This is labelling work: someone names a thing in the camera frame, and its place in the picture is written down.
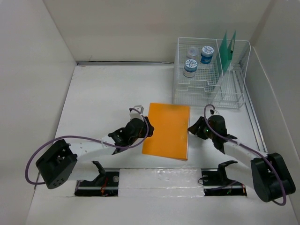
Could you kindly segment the blue pin jar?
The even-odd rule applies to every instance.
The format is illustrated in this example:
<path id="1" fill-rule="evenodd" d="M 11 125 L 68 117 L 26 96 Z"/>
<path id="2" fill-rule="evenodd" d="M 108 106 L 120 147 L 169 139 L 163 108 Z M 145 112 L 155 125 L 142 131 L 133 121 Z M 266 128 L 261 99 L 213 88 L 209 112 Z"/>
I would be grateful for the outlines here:
<path id="1" fill-rule="evenodd" d="M 184 63 L 183 75 L 187 78 L 192 78 L 195 76 L 197 71 L 198 63 L 194 59 L 188 59 Z"/>
<path id="2" fill-rule="evenodd" d="M 202 64 L 209 64 L 214 54 L 214 48 L 211 46 L 204 46 L 201 51 L 201 60 Z"/>

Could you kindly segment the orange file folder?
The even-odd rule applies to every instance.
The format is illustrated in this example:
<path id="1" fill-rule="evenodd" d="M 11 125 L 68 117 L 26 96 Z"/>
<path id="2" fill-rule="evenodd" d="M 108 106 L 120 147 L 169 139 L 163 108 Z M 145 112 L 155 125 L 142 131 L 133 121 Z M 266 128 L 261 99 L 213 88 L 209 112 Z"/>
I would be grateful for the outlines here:
<path id="1" fill-rule="evenodd" d="M 150 103 L 148 118 L 154 131 L 144 141 L 142 154 L 186 161 L 190 107 Z"/>

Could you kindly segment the green clip file folder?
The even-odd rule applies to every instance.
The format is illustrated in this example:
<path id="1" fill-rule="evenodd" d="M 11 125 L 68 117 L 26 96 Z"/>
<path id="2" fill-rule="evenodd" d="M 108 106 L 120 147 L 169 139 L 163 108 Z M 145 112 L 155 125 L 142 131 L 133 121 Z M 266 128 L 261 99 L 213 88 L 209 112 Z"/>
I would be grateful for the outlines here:
<path id="1" fill-rule="evenodd" d="M 236 39 L 236 31 L 234 32 L 230 43 L 227 43 L 227 32 L 225 32 L 225 35 L 223 37 L 223 40 L 221 42 L 220 48 L 219 48 L 219 56 L 222 66 L 222 71 L 225 73 L 232 61 L 233 58 L 233 51 L 235 47 L 235 39 Z"/>

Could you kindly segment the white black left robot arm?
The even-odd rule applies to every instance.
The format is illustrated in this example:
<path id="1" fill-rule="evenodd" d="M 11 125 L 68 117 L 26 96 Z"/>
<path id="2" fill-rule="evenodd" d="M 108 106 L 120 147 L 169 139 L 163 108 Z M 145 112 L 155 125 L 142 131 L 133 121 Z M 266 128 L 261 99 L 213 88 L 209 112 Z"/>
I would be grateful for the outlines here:
<path id="1" fill-rule="evenodd" d="M 109 133 L 102 140 L 82 137 L 84 142 L 69 144 L 62 136 L 48 141 L 42 148 L 49 149 L 36 161 L 36 167 L 48 189 L 55 189 L 67 180 L 89 180 L 94 186 L 104 182 L 104 169 L 96 160 L 101 155 L 114 155 L 137 147 L 138 139 L 145 141 L 154 133 L 148 117 L 133 118 L 125 127 Z M 79 166 L 91 163 L 97 167 L 88 176 L 79 171 Z"/>

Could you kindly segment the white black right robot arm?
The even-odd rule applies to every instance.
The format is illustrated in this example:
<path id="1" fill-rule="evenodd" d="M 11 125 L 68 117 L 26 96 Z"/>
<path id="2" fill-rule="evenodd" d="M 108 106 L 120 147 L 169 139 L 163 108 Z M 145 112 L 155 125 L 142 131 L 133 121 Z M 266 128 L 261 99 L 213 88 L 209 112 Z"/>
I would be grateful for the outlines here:
<path id="1" fill-rule="evenodd" d="M 218 165 L 220 189 L 241 183 L 253 188 L 263 202 L 279 206 L 284 206 L 287 196 L 295 193 L 296 186 L 283 157 L 278 153 L 261 153 L 240 143 L 237 137 L 227 132 L 221 115 L 212 115 L 208 119 L 201 116 L 188 132 L 203 140 L 211 139 L 218 151 L 232 157 Z"/>

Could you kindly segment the clear paper clip jar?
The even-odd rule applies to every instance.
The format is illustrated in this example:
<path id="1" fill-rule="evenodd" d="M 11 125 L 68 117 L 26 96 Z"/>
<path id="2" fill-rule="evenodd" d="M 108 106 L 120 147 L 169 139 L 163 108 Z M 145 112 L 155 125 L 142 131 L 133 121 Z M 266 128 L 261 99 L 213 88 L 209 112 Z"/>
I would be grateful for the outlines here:
<path id="1" fill-rule="evenodd" d="M 199 50 L 197 47 L 195 46 L 191 46 L 188 48 L 187 50 L 187 57 L 190 58 L 190 59 L 196 59 L 199 55 Z"/>

